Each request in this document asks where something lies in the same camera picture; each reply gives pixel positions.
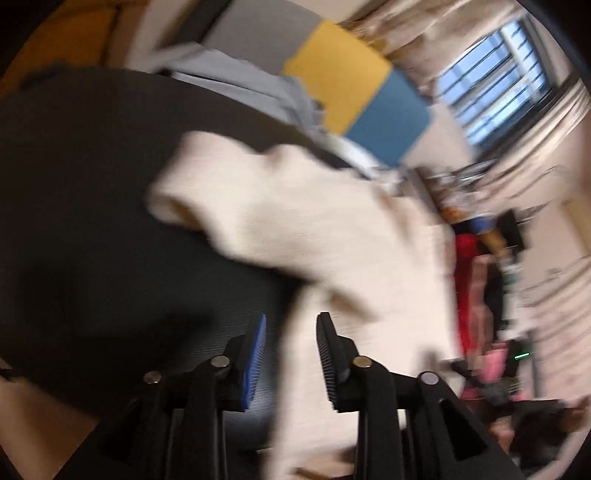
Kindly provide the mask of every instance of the blue cushion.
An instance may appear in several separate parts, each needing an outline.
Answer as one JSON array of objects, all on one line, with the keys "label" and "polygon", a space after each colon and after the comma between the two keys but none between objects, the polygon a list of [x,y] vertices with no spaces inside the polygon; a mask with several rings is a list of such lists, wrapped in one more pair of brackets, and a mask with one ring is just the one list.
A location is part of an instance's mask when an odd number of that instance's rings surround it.
[{"label": "blue cushion", "polygon": [[385,165],[398,167],[430,121],[425,100],[404,75],[393,70],[345,136]]}]

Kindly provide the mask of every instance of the white towel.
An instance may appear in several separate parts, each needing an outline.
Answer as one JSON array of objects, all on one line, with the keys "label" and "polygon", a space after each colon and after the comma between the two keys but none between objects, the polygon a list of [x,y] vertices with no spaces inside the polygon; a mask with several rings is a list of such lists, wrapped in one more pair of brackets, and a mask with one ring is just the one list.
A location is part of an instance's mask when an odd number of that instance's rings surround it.
[{"label": "white towel", "polygon": [[391,198],[350,170],[300,147],[265,154],[204,132],[187,134],[148,192],[167,223],[203,228],[223,255],[306,279],[280,345],[269,480],[356,441],[356,414],[326,397],[316,316],[390,370],[417,375],[433,357],[459,356],[446,231],[422,205]]}]

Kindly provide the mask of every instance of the yellow cushion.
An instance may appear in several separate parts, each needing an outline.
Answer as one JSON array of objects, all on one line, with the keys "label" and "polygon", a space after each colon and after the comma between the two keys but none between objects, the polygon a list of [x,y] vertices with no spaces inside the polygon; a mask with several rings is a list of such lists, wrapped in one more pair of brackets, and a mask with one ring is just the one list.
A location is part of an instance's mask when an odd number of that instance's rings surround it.
[{"label": "yellow cushion", "polygon": [[322,21],[284,66],[326,109],[325,127],[342,135],[382,86],[391,65],[350,32]]}]

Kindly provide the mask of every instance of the window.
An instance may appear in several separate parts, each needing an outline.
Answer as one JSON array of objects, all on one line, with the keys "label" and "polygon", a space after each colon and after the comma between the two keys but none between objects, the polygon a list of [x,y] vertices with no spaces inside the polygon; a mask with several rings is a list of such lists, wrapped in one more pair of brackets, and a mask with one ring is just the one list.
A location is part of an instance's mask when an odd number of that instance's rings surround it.
[{"label": "window", "polygon": [[470,144],[482,151],[553,91],[539,41],[525,21],[482,38],[440,76],[437,97],[448,104]]}]

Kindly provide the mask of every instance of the metal screw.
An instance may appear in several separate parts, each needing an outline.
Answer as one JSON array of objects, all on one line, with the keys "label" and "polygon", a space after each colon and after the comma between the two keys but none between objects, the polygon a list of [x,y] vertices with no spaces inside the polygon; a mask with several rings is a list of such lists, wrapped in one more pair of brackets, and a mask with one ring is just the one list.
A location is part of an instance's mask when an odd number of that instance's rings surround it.
[{"label": "metal screw", "polygon": [[354,366],[359,368],[367,368],[371,367],[372,361],[371,358],[368,358],[366,356],[356,356],[355,358],[353,358],[353,364]]},{"label": "metal screw", "polygon": [[224,355],[218,355],[212,358],[212,365],[216,368],[223,368],[230,365],[230,359]]},{"label": "metal screw", "polygon": [[152,371],[144,375],[144,382],[153,385],[159,383],[162,380],[162,374],[160,372]]},{"label": "metal screw", "polygon": [[425,372],[421,375],[421,380],[427,385],[435,385],[439,382],[439,377],[433,372]]}]

